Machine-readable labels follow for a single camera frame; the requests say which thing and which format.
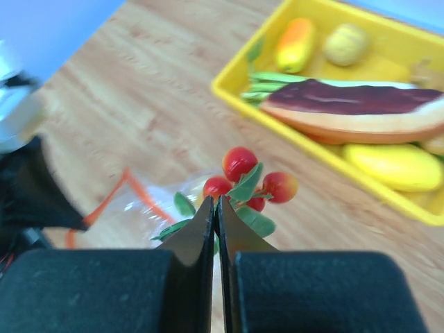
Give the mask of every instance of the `toy bread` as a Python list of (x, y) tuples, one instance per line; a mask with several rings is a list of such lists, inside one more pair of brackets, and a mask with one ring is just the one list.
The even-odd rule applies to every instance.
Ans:
[(334, 87), (310, 79), (270, 94), (260, 108), (334, 142), (400, 144), (444, 133), (444, 94), (434, 89)]

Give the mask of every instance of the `plastic fruit branch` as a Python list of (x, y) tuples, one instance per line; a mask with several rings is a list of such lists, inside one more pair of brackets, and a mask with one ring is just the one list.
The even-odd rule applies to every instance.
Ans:
[[(227, 196), (237, 216), (260, 237), (267, 237), (275, 231), (275, 223), (261, 214), (266, 201), (286, 203), (296, 195), (298, 181), (285, 172), (272, 172), (266, 175), (259, 187), (264, 165), (258, 162), (255, 154), (244, 147), (228, 151), (223, 158), (224, 176), (209, 178), (203, 186), (203, 197), (212, 196), (215, 201), (219, 196)], [(174, 195), (176, 209), (183, 216), (194, 216), (196, 208), (183, 194)], [(152, 240), (164, 241), (168, 236), (183, 228), (189, 221), (186, 219), (163, 229), (159, 236)], [(214, 254), (219, 251), (219, 240), (216, 237)]]

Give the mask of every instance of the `orange strap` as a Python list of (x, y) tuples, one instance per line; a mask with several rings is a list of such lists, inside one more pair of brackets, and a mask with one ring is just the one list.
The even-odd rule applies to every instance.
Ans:
[[(108, 206), (112, 200), (112, 197), (116, 194), (117, 190), (119, 190), (125, 182), (128, 182), (130, 187), (133, 189), (136, 197), (140, 199), (141, 202), (145, 204), (145, 206), (151, 208), (154, 214), (162, 217), (165, 221), (168, 221), (170, 224), (175, 223), (175, 220), (166, 212), (161, 210), (153, 201), (153, 199), (149, 196), (148, 193), (144, 190), (144, 186), (132, 175), (130, 169), (126, 168), (123, 171), (122, 176), (120, 177), (118, 183), (111, 191), (110, 194), (105, 198), (105, 200), (88, 216), (86, 216), (83, 220), (88, 225), (88, 227), (92, 227), (96, 221), (99, 219), (100, 215), (105, 210), (106, 206)], [(76, 231), (73, 229), (68, 230), (65, 235), (65, 246), (67, 248), (73, 249), (76, 248)]]

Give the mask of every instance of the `chocolate topping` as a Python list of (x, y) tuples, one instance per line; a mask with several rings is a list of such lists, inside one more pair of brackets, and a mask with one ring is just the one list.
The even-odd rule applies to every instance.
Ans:
[(402, 114), (443, 95), (433, 89), (395, 87), (335, 87), (314, 79), (289, 83), (267, 101), (277, 108), (332, 114)]

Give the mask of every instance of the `green leaf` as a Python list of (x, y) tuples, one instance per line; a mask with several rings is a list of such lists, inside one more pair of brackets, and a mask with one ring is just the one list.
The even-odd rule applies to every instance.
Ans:
[(240, 207), (236, 211), (236, 214), (262, 238), (273, 234), (276, 230), (276, 224), (272, 220), (256, 210), (249, 208), (249, 206)]
[(164, 241), (165, 237), (172, 234), (173, 232), (176, 232), (176, 231), (182, 229), (190, 221), (191, 221), (191, 219), (187, 219), (187, 220), (183, 220), (181, 222), (174, 223), (173, 225), (170, 225), (169, 227), (163, 229), (159, 233), (159, 236), (153, 237), (151, 240), (152, 241)]
[(238, 204), (240, 204), (240, 201), (230, 198), (229, 200), (231, 207), (235, 208)]
[(180, 192), (174, 194), (174, 205), (183, 216), (194, 216), (196, 213), (193, 203)]
[(255, 193), (256, 186), (261, 178), (264, 165), (259, 162), (227, 193), (227, 196), (238, 201), (249, 201)]
[(247, 63), (250, 67), (250, 71), (254, 72), (253, 63), (261, 55), (262, 46), (264, 45), (264, 38), (260, 38), (257, 43), (247, 53)]

